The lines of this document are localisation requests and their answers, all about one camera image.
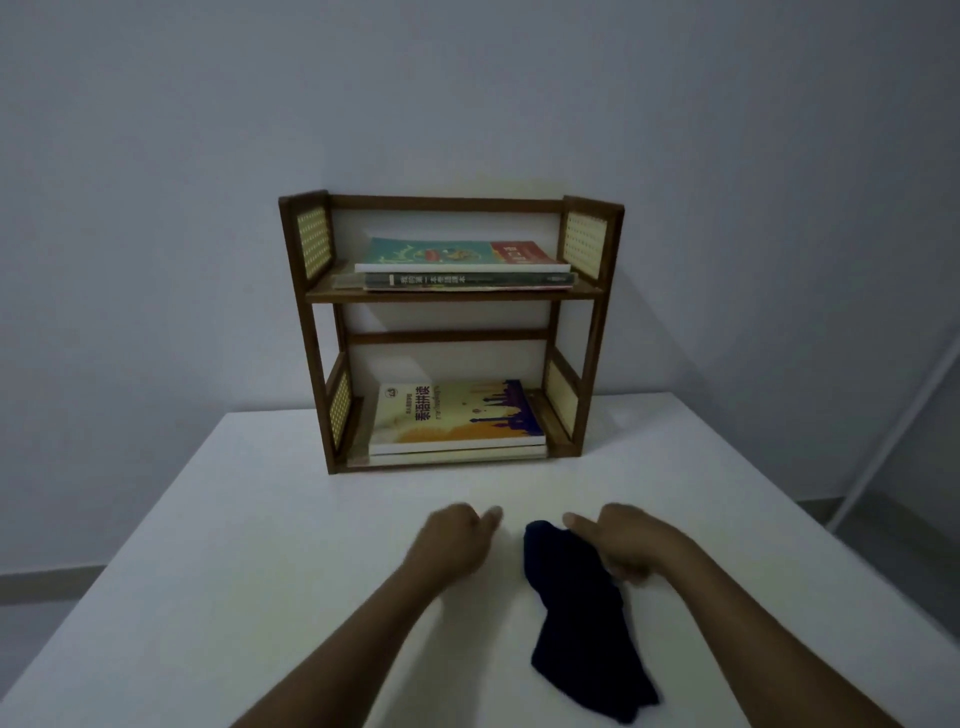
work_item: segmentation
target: table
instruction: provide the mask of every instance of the table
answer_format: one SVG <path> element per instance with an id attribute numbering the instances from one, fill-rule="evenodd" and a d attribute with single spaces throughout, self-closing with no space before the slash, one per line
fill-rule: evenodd
<path id="1" fill-rule="evenodd" d="M 371 725 L 610 726 L 530 667 L 529 521 L 642 505 L 697 539 L 908 726 L 960 724 L 960 650 L 669 394 L 598 397 L 579 459 L 328 476 L 310 410 L 230 414 L 0 705 L 0 724 L 227 726 L 399 563 L 426 514 L 504 506 L 488 563 L 434 603 Z M 630 595 L 664 704 L 638 725 L 743 726 L 662 580 Z"/>

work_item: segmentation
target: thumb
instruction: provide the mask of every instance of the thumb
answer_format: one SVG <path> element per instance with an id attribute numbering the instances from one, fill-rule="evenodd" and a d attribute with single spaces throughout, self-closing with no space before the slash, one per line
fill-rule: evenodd
<path id="1" fill-rule="evenodd" d="M 503 520 L 503 509 L 495 505 L 492 508 L 488 508 L 487 512 L 480 517 L 480 523 L 478 527 L 481 531 L 486 533 L 489 536 L 493 535 L 493 532 L 500 525 L 500 521 Z"/>
<path id="2" fill-rule="evenodd" d="M 575 513 L 564 513 L 564 525 L 591 546 L 599 545 L 600 526 L 590 519 Z"/>

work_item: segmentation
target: dark blue cloth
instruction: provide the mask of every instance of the dark blue cloth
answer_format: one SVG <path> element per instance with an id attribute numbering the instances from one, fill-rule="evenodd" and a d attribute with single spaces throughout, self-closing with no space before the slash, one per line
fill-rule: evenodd
<path id="1" fill-rule="evenodd" d="M 534 521 L 523 534 L 523 570 L 547 610 L 531 661 L 537 672 L 584 708 L 620 723 L 660 703 L 631 642 L 623 597 L 593 546 Z"/>

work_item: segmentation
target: stack of books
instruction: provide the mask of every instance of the stack of books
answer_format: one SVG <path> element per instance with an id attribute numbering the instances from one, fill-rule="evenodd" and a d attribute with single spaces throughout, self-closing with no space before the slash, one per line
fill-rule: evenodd
<path id="1" fill-rule="evenodd" d="M 375 237 L 354 266 L 368 291 L 565 290 L 576 282 L 569 263 L 530 240 L 419 241 Z"/>
<path id="2" fill-rule="evenodd" d="M 546 437 L 516 379 L 382 384 L 369 465 L 546 457 Z"/>

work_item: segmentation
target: floor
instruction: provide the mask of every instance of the floor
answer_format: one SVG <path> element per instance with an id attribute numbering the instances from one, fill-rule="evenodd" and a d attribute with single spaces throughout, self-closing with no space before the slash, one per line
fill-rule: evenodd
<path id="1" fill-rule="evenodd" d="M 960 640 L 960 545 L 890 498 L 871 494 L 836 535 Z"/>
<path id="2" fill-rule="evenodd" d="M 76 604 L 48 601 L 0 606 L 0 700 Z"/>

